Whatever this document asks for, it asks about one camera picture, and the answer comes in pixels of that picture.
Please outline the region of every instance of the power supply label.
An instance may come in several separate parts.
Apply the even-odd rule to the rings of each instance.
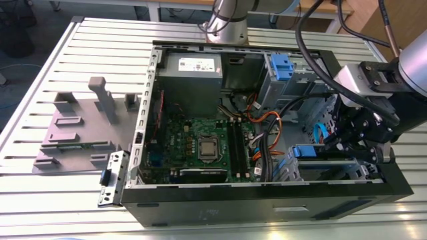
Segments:
[[[212,58],[182,58],[179,59],[179,71],[215,72],[215,60]]]

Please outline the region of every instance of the green motherboard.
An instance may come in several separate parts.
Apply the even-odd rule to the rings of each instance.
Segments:
[[[151,166],[143,169],[144,181],[171,184],[175,183],[171,171],[220,169],[227,171],[226,183],[256,182],[248,148],[252,135],[254,126],[246,121],[170,119],[162,154],[155,151],[148,153]]]

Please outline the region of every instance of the ram slot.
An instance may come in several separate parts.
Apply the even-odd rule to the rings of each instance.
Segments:
[[[246,155],[246,144],[244,136],[242,131],[242,124],[236,122],[234,125],[234,136],[235,136],[235,146],[236,146],[236,156],[239,163],[239,173],[240,177],[244,178],[248,176],[248,164],[247,164],[247,155]]]
[[[238,161],[238,149],[235,142],[235,125],[232,122],[227,122],[227,138],[228,138],[228,154],[231,163],[231,175],[238,176],[239,171],[239,161]]]

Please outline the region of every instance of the white label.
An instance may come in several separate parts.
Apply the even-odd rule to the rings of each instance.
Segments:
[[[252,106],[256,108],[256,109],[260,109],[262,105],[255,101]]]
[[[303,206],[291,206],[291,207],[275,207],[275,212],[300,212],[300,211],[308,211],[308,209]]]
[[[260,175],[262,175],[262,171],[263,171],[263,170],[262,170],[259,167],[256,167],[256,168],[254,169],[254,174],[260,176]]]
[[[215,72],[214,58],[182,58],[179,59],[179,71]]]

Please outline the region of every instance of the white table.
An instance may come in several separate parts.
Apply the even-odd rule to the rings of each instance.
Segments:
[[[211,11],[212,6],[206,4],[195,4],[195,3],[179,3],[179,2],[167,2],[167,1],[144,1],[144,0],[60,0],[61,2],[71,3],[85,3],[85,4],[108,4],[108,5],[123,5],[123,6],[137,6],[147,7],[150,13],[150,20],[154,22],[160,22],[160,8],[171,8],[171,9],[190,9],[190,10],[204,10]],[[59,11],[59,4],[55,1],[49,1],[52,9]],[[266,12],[254,12],[250,11],[250,14],[263,14],[268,15]],[[343,19],[346,20],[351,13],[343,10]],[[274,17],[278,16],[290,16],[295,17],[298,12],[287,12],[280,14],[272,14]],[[311,14],[310,18],[314,19],[331,19],[331,23],[326,30],[327,33],[336,34],[342,28],[338,14],[336,13],[319,13],[315,12]]]
[[[250,28],[251,45],[296,48],[292,31]],[[348,35],[304,33],[310,48],[332,50],[342,65],[380,60]],[[80,239],[426,239],[427,126],[394,145],[415,195],[326,221],[144,229],[124,208],[97,208],[100,172],[32,175],[32,163],[55,112],[56,92],[95,98],[92,76],[104,76],[115,98],[143,91],[152,40],[203,42],[194,24],[87,18],[72,22],[0,135],[0,238]]]

